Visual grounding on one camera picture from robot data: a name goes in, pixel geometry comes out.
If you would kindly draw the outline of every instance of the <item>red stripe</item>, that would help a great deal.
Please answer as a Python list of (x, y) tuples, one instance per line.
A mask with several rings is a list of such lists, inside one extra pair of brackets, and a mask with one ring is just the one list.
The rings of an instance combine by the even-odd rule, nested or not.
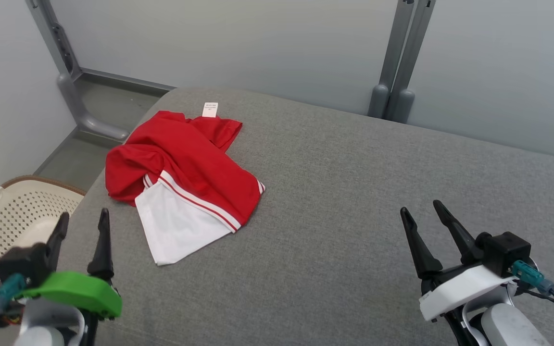
[(196, 206), (205, 208), (206, 210), (208, 210), (208, 211), (214, 213), (215, 215), (218, 215), (219, 217), (222, 218), (222, 220), (224, 220), (226, 223), (228, 223), (228, 225), (229, 225), (230, 227), (232, 227), (232, 229), (235, 230), (235, 232), (237, 231), (237, 228), (234, 227), (234, 226), (232, 225), (232, 223), (229, 223), (229, 221), (228, 221), (225, 217), (223, 217), (221, 214), (219, 214), (218, 212), (212, 210), (211, 208), (207, 208), (206, 206), (203, 206), (202, 204), (199, 204), (199, 203), (197, 203), (197, 202), (194, 202), (194, 201), (192, 201), (191, 199), (185, 197), (184, 195), (181, 195), (181, 194), (178, 193), (178, 192), (174, 189), (174, 187), (172, 187), (172, 185), (170, 185), (170, 183), (167, 182), (164, 178), (159, 177), (158, 179), (160, 179), (160, 180), (163, 181), (164, 183), (168, 184), (168, 186), (170, 186), (170, 188), (172, 189), (172, 191), (174, 191), (174, 193), (176, 193), (177, 195), (181, 196), (182, 198), (184, 198), (185, 200), (187, 200), (187, 201), (189, 201), (189, 202), (192, 202), (193, 204), (196, 204)]

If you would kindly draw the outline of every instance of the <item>gray fabric surface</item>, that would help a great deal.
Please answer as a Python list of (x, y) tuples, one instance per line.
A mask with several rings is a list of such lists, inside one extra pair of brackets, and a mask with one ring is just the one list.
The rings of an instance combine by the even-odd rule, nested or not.
[[(101, 345), (445, 345), (424, 322), (399, 209), (444, 267), (459, 254), (431, 202), (472, 232), (511, 231), (554, 280), (554, 157), (240, 90), (178, 88), (148, 112), (200, 116), (205, 101), (243, 122), (228, 150), (266, 185), (248, 225), (174, 265), (151, 259), (136, 210), (103, 173), (70, 221), (60, 270), (84, 272), (110, 209), (123, 315)], [(517, 306), (554, 344), (554, 304)]]

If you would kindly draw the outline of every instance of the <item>gray floor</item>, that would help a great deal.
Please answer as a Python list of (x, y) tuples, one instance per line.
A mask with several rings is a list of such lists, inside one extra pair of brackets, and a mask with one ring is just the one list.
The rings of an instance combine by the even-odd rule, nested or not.
[[(160, 99), (161, 91), (130, 90), (117, 83), (96, 83), (81, 77), (75, 82), (88, 110), (100, 120), (132, 130), (142, 116)], [(77, 134), (64, 143), (40, 175), (88, 190), (104, 168), (106, 153), (116, 145), (89, 134)], [(10, 346), (18, 327), (0, 329), (0, 346)]]
[[(132, 131), (147, 110), (160, 99), (160, 95), (154, 92), (132, 91), (113, 86), (113, 83), (104, 85), (83, 77), (75, 81), (75, 85), (88, 111), (96, 118), (128, 131)], [(39, 175), (86, 191), (104, 168), (106, 153), (115, 145), (92, 135), (79, 134), (53, 156)]]

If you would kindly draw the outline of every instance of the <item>robotic arm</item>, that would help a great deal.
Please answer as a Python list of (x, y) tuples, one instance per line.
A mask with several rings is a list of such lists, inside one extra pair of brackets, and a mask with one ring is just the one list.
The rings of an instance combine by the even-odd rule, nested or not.
[[(476, 239), (442, 202), (433, 206), (448, 227), (461, 254), (461, 265), (444, 269), (425, 245), (407, 208), (401, 217), (420, 285), (420, 311), (427, 321), (443, 317), (459, 346), (549, 346), (536, 327), (517, 309), (512, 298), (521, 293), (548, 298), (554, 283), (537, 271), (531, 245), (511, 232)], [(535, 287), (540, 294), (530, 291)]]
[(101, 210), (88, 276), (55, 271), (69, 218), (61, 215), (46, 244), (13, 247), (0, 258), (0, 328), (20, 324), (13, 346), (93, 346), (98, 323), (121, 315), (108, 210)]

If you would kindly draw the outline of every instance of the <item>white wall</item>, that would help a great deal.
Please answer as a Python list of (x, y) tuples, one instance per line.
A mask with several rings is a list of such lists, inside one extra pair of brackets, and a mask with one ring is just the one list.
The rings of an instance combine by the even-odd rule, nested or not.
[(366, 114), (398, 0), (51, 0), (83, 68)]
[(554, 0), (438, 0), (408, 124), (554, 155)]
[(75, 128), (22, 0), (0, 0), (0, 184), (33, 173)]

